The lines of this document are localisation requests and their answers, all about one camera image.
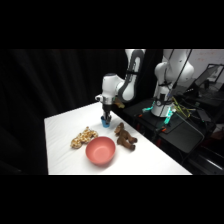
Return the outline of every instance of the plush toy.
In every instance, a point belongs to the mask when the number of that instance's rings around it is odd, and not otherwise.
[[[71,147],[74,149],[79,149],[82,147],[82,144],[88,144],[92,138],[97,138],[98,133],[92,131],[87,127],[83,133],[80,133],[75,139],[71,142]]]
[[[133,144],[138,142],[138,139],[133,138],[127,131],[124,130],[124,123],[120,123],[114,132],[116,136],[119,136],[117,140],[118,145],[123,145],[125,148],[135,150],[135,145]]]

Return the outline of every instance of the white tablecloth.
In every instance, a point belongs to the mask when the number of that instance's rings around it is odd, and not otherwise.
[[[110,128],[103,128],[102,114],[102,104],[95,103],[45,119],[49,175],[190,175],[113,112]],[[86,146],[78,150],[70,147],[72,139],[87,126],[97,131],[99,136],[111,138],[116,144],[114,130],[120,122],[124,122],[125,129],[138,139],[135,151],[117,146],[113,160],[99,167],[87,159]]]

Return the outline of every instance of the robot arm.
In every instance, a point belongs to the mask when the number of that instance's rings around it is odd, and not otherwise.
[[[169,99],[169,94],[174,85],[176,85],[179,75],[179,82],[186,82],[192,78],[194,67],[186,60],[187,49],[164,49],[164,57],[168,62],[160,63],[155,69],[155,75],[158,79],[155,91],[155,105],[152,113],[157,117],[167,117],[172,106],[172,100]]]
[[[118,96],[121,102],[127,103],[133,100],[136,95],[137,75],[142,67],[145,49],[126,49],[125,52],[128,57],[128,70],[125,80],[114,73],[105,75],[103,78],[103,93],[96,96],[96,100],[103,104],[103,117],[106,124],[111,121],[110,111],[115,96]]]

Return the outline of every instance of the black background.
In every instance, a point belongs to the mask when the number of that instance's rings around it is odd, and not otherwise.
[[[162,49],[147,49],[137,96],[151,98]],[[103,76],[125,78],[125,49],[7,49],[0,51],[0,160],[28,174],[47,174],[44,118],[94,103]],[[122,110],[114,108],[122,116]]]

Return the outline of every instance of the red bowl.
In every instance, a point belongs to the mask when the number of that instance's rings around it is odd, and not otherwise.
[[[108,163],[115,154],[116,146],[113,140],[107,137],[93,139],[86,147],[87,158],[96,165]]]

